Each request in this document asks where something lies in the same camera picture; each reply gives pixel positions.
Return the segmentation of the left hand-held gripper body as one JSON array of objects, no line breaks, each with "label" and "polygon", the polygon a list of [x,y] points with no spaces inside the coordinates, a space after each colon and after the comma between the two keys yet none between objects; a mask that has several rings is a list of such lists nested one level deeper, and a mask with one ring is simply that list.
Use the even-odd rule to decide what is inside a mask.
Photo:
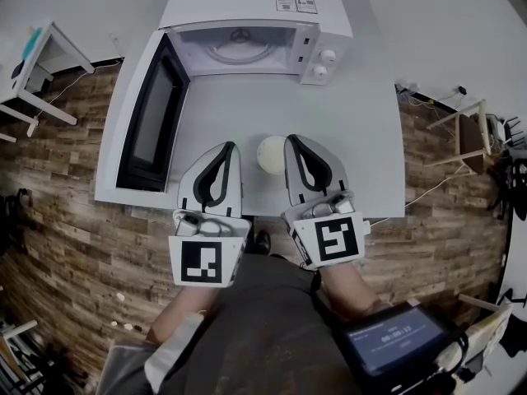
[{"label": "left hand-held gripper body", "polygon": [[227,288],[235,280],[251,223],[242,218],[179,209],[169,238],[177,286]]}]

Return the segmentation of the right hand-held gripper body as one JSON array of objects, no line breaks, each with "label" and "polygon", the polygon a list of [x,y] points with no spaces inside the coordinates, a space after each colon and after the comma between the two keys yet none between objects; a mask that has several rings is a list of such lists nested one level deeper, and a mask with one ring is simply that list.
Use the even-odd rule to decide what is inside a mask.
[{"label": "right hand-held gripper body", "polygon": [[371,223],[355,209],[350,191],[290,207],[282,219],[304,265],[311,270],[365,256]]}]

